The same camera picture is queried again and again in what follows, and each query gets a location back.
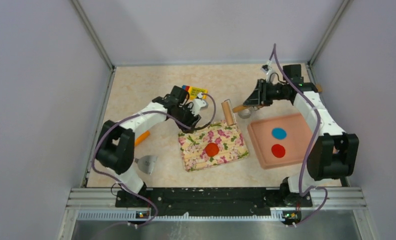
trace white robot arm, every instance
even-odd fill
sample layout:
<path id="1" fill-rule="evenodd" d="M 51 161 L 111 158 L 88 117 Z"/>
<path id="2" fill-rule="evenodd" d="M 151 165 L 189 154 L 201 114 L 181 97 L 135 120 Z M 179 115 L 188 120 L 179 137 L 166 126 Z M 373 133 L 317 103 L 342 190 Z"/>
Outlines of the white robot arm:
<path id="1" fill-rule="evenodd" d="M 263 65 L 262 70 L 273 73 L 269 65 Z M 354 170 L 359 139 L 355 134 L 346 133 L 333 120 L 323 105 L 316 86 L 313 83 L 304 82 L 300 64 L 285 65 L 283 71 L 294 86 L 313 103 L 314 107 L 311 107 L 305 98 L 288 83 L 273 84 L 272 74 L 267 79 L 257 80 L 254 91 L 243 102 L 243 105 L 264 107 L 270 106 L 274 100 L 289 100 L 302 114 L 312 132 L 317 128 L 318 119 L 315 113 L 315 109 L 317 109 L 320 114 L 318 137 L 311 149 L 303 173 L 302 189 L 322 185 L 331 179 L 350 176 Z M 296 174 L 287 179 L 291 193 L 299 192 L 299 176 L 300 174 Z"/>
<path id="2" fill-rule="evenodd" d="M 144 109 L 137 112 L 139 115 L 117 126 L 105 138 L 96 154 L 96 159 L 105 166 L 112 175 L 123 182 L 132 192 L 138 193 L 144 186 L 144 182 L 131 167 L 134 158 L 135 140 L 154 125 L 168 119 L 167 115 L 174 117 L 184 126 L 177 124 L 185 133 L 194 131 L 194 127 L 201 119 L 199 112 L 208 106 L 203 100 L 202 94 L 198 94 L 192 104 L 185 104 L 189 99 L 189 93 L 184 89 L 174 86 L 171 93 L 165 97 L 157 97 Z M 100 139 L 115 123 L 104 123 Z"/>

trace floral cloth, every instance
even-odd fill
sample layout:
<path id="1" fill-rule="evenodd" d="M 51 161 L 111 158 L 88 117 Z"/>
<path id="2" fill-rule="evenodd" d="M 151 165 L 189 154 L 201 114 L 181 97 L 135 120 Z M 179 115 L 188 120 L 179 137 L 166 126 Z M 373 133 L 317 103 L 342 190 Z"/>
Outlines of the floral cloth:
<path id="1" fill-rule="evenodd" d="M 219 152 L 209 157 L 204 150 L 215 143 Z M 226 121 L 215 122 L 194 133 L 179 133 L 180 151 L 188 172 L 227 164 L 249 155 L 244 137 L 238 125 L 228 126 Z"/>

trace white wall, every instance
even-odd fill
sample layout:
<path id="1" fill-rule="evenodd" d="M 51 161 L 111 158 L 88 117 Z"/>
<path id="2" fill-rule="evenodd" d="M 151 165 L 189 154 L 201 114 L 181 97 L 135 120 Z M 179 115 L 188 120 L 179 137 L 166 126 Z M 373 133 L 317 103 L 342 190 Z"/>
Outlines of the white wall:
<path id="1" fill-rule="evenodd" d="M 0 0 L 0 240 L 56 238 L 108 76 L 68 0 Z"/>
<path id="2" fill-rule="evenodd" d="M 308 61 L 341 0 L 80 0 L 115 65 Z"/>
<path id="3" fill-rule="evenodd" d="M 354 1 L 315 74 L 335 121 L 360 139 L 351 183 L 380 239 L 396 239 L 396 0 Z"/>

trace orange tray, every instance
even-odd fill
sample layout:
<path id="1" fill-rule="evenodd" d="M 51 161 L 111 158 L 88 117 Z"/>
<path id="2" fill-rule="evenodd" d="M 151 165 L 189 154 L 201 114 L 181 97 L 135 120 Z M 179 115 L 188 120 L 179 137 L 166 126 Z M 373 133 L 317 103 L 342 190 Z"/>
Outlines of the orange tray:
<path id="1" fill-rule="evenodd" d="M 274 128 L 284 129 L 286 137 L 275 138 L 272 135 Z M 302 163 L 313 134 L 300 113 L 253 121 L 247 129 L 263 169 Z M 275 144 L 285 148 L 283 157 L 278 158 L 273 155 L 272 146 Z"/>

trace cable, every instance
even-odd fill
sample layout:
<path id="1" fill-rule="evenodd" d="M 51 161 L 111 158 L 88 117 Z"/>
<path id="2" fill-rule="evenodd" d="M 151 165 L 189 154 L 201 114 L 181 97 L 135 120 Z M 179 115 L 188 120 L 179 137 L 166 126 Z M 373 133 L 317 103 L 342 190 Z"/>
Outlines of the cable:
<path id="1" fill-rule="evenodd" d="M 117 197 L 117 195 L 113 193 L 113 188 L 114 188 L 114 186 L 115 186 L 116 184 L 118 184 L 118 185 L 120 186 L 120 184 L 119 184 L 118 182 L 115 182 L 115 183 L 111 186 L 111 188 L 110 188 L 109 190 L 111 191 L 111 194 L 112 194 L 113 196 L 116 196 L 116 197 Z"/>
<path id="2" fill-rule="evenodd" d="M 320 123 L 321 123 L 321 117 L 320 117 L 320 113 L 317 110 L 316 106 L 312 103 L 312 101 L 310 101 L 310 99 L 308 99 L 304 93 L 302 91 L 300 91 L 293 83 L 292 81 L 289 79 L 289 77 L 285 74 L 284 70 L 281 67 L 281 64 L 279 63 L 278 60 L 278 55 L 276 54 L 276 43 L 273 44 L 273 50 L 271 51 L 271 55 L 269 60 L 272 60 L 272 57 L 274 57 L 274 60 L 276 61 L 276 65 L 279 68 L 280 72 L 282 73 L 283 77 L 285 78 L 285 80 L 288 82 L 288 84 L 299 94 L 301 95 L 302 98 L 304 98 L 304 100 L 310 105 L 310 107 L 312 107 L 314 109 L 314 112 L 316 114 L 316 118 L 317 118 L 317 123 L 316 123 L 316 127 L 314 129 L 313 135 L 311 136 L 310 142 L 308 143 L 308 147 L 307 150 L 305 151 L 305 155 L 304 155 L 304 160 L 302 161 L 302 165 L 301 165 L 301 170 L 299 172 L 299 181 L 298 181 L 298 189 L 299 189 L 299 195 L 300 196 L 305 196 L 308 192 L 310 192 L 311 189 L 323 189 L 325 191 L 325 196 L 323 199 L 323 202 L 320 204 L 320 206 L 313 211 L 310 215 L 308 215 L 305 219 L 303 219 L 300 223 L 296 224 L 302 224 L 305 221 L 307 221 L 309 218 L 311 218 L 315 213 L 317 213 L 318 211 L 320 211 L 320 209 L 325 205 L 327 199 L 328 199 L 328 190 L 325 187 L 314 187 L 314 186 L 309 186 L 304 192 L 303 192 L 303 176 L 304 176 L 304 171 L 306 170 L 306 164 L 307 161 L 309 159 L 309 155 L 310 155 L 310 151 L 312 150 L 312 146 L 313 143 L 316 139 L 316 136 L 319 133 L 319 128 L 320 128 Z"/>
<path id="3" fill-rule="evenodd" d="M 209 121 L 207 124 L 205 124 L 204 126 L 197 127 L 197 128 L 189 128 L 191 131 L 198 131 L 198 130 L 203 130 L 203 129 L 205 129 L 206 127 L 208 127 L 208 126 L 213 122 L 214 118 L 216 117 L 216 101 L 215 101 L 214 98 L 213 98 L 210 94 L 208 94 L 208 93 L 203 93 L 203 92 L 202 92 L 202 95 L 208 96 L 208 97 L 211 99 L 212 104 L 214 105 L 214 111 L 213 111 L 213 113 L 212 113 L 212 117 L 211 117 L 210 121 Z"/>
<path id="4" fill-rule="evenodd" d="M 325 205 L 326 201 L 328 200 L 328 190 L 325 187 L 318 186 L 315 189 L 324 190 L 324 199 L 323 199 L 323 201 L 321 202 L 320 206 L 318 206 L 318 208 L 316 210 L 314 210 L 312 213 L 310 213 L 308 216 L 306 216 L 304 219 L 302 219 L 299 223 L 296 223 L 295 226 L 301 225 L 301 224 L 305 223 L 306 221 L 308 221 L 313 215 L 315 215 L 317 212 L 320 211 L 320 209 L 323 208 L 323 206 Z"/>
<path id="5" fill-rule="evenodd" d="M 278 74 L 277 72 L 272 72 L 272 73 L 270 74 L 270 76 L 268 77 L 269 80 L 272 79 L 272 75 L 276 75 L 276 76 L 277 76 L 277 81 L 278 81 L 279 83 L 282 83 L 282 84 L 286 84 L 286 83 L 287 83 L 286 81 L 281 81 L 281 79 L 279 78 L 279 74 Z"/>
<path id="6" fill-rule="evenodd" d="M 209 95 L 209 94 L 207 94 L 207 93 L 203 93 L 203 95 L 206 95 L 206 96 L 210 97 L 211 100 L 212 100 L 212 102 L 213 102 L 213 104 L 214 104 L 214 112 L 213 112 L 213 116 L 212 116 L 211 121 L 210 121 L 210 123 L 212 123 L 213 120 L 214 120 L 214 117 L 215 117 L 215 115 L 216 115 L 216 101 L 214 100 L 214 98 L 213 98 L 211 95 Z M 163 114 L 163 115 L 166 115 L 168 118 L 173 119 L 177 124 L 179 124 L 179 125 L 182 126 L 183 128 L 188 129 L 188 130 L 191 129 L 189 126 L 183 124 L 182 122 L 180 122 L 179 120 L 177 120 L 176 118 L 174 118 L 173 116 L 171 116 L 170 114 L 168 114 L 168 113 L 166 113 L 166 112 L 163 112 L 163 111 L 151 110 L 151 111 L 144 111 L 144 112 L 142 112 L 141 114 L 143 114 L 143 115 L 147 115 L 147 114 Z M 147 202 L 148 204 L 150 204 L 150 205 L 155 209 L 155 214 L 154 214 L 154 216 L 152 216 L 150 219 L 148 219 L 148 220 L 145 221 L 144 223 L 142 223 L 142 224 L 140 224 L 140 225 L 137 225 L 138 228 L 148 225 L 152 220 L 154 220 L 154 219 L 158 216 L 159 211 L 158 211 L 157 206 L 156 206 L 151 200 L 149 200 L 149 199 L 147 199 L 147 198 L 145 198 L 145 197 L 143 197 L 143 196 L 141 196 L 141 195 L 139 195 L 139 194 L 136 194 L 135 192 L 131 191 L 131 190 L 130 190 L 120 179 L 118 179 L 117 177 L 115 177 L 115 176 L 113 176 L 113 175 L 111 175 L 111 174 L 109 174 L 109 173 L 106 173 L 106 172 L 103 172 L 103 171 L 98 170 L 98 169 L 95 167 L 95 159 L 97 158 L 98 150 L 100 149 L 101 145 L 103 144 L 105 138 L 111 133 L 111 131 L 113 131 L 115 128 L 117 128 L 117 127 L 118 127 L 119 125 L 121 125 L 122 123 L 124 123 L 124 122 L 126 122 L 126 121 L 129 121 L 129 120 L 131 120 L 131 119 L 137 118 L 137 117 L 139 117 L 139 116 L 140 116 L 139 114 L 135 114 L 135 115 L 132 115 L 132 116 L 128 116 L 128 117 L 126 117 L 126 118 L 124 118 L 124 119 L 122 119 L 122 120 L 116 122 L 113 126 L 111 126 L 111 127 L 102 135 L 102 137 L 100 138 L 100 140 L 99 140 L 98 143 L 96 144 L 95 150 L 93 151 L 92 160 L 91 160 L 91 167 L 92 167 L 92 169 L 93 169 L 97 174 L 101 174 L 101 175 L 107 176 L 107 177 L 109 177 L 109 178 L 115 180 L 115 181 L 116 181 L 116 184 L 119 184 L 120 187 L 121 187 L 122 189 L 124 189 L 126 192 L 132 194 L 133 196 L 135 196 L 135 197 L 137 197 L 137 198 L 140 198 L 140 199 L 144 200 L 145 202 Z M 110 226 L 104 228 L 104 229 L 101 230 L 100 232 L 98 232 L 98 233 L 97 233 L 95 236 L 93 236 L 91 239 L 94 239 L 94 238 L 96 238 L 98 235 L 100 235 L 100 234 L 102 234 L 103 232 L 105 232 L 106 230 L 108 230 L 108 229 L 110 229 L 110 228 L 112 228 L 112 227 L 114 227 L 114 226 L 121 225 L 121 224 L 126 224 L 126 223 L 125 223 L 125 222 L 116 222 L 116 223 L 114 223 L 114 224 L 112 224 L 112 225 L 110 225 Z"/>
<path id="7" fill-rule="evenodd" d="M 189 101 L 189 98 L 191 97 L 191 95 L 189 94 L 188 91 L 186 92 L 186 94 L 187 94 L 187 98 L 186 98 L 186 101 L 183 104 L 186 104 Z"/>
<path id="8" fill-rule="evenodd" d="M 280 72 L 282 73 L 283 77 L 285 78 L 285 80 L 289 83 L 289 85 L 299 94 L 301 95 L 302 98 L 304 98 L 304 100 L 310 105 L 310 107 L 312 107 L 314 109 L 314 112 L 316 113 L 316 118 L 317 118 L 317 123 L 316 123 L 316 127 L 314 129 L 313 135 L 311 136 L 311 140 L 310 143 L 308 144 L 307 150 L 305 151 L 305 155 L 304 155 L 304 160 L 302 161 L 302 165 L 301 165 L 301 171 L 299 172 L 299 182 L 298 182 L 298 189 L 299 189 L 299 194 L 303 197 L 305 196 L 311 189 L 314 188 L 314 186 L 310 186 L 309 188 L 307 188 L 307 190 L 305 190 L 305 192 L 303 192 L 303 176 L 304 176 L 304 171 L 306 170 L 306 164 L 307 164 L 307 160 L 309 158 L 310 155 L 310 151 L 312 150 L 312 146 L 313 143 L 316 139 L 316 136 L 319 133 L 319 128 L 320 128 L 320 122 L 321 122 L 321 117 L 320 117 L 320 113 L 319 111 L 316 109 L 316 106 L 312 103 L 312 101 L 310 101 L 310 99 L 308 99 L 304 93 L 302 91 L 300 91 L 289 79 L 289 77 L 285 74 L 284 70 L 281 67 L 281 64 L 279 63 L 278 60 L 278 55 L 276 54 L 276 43 L 273 45 L 273 51 L 271 52 L 271 56 L 270 57 L 274 57 L 274 60 L 276 61 L 277 67 L 279 68 Z"/>

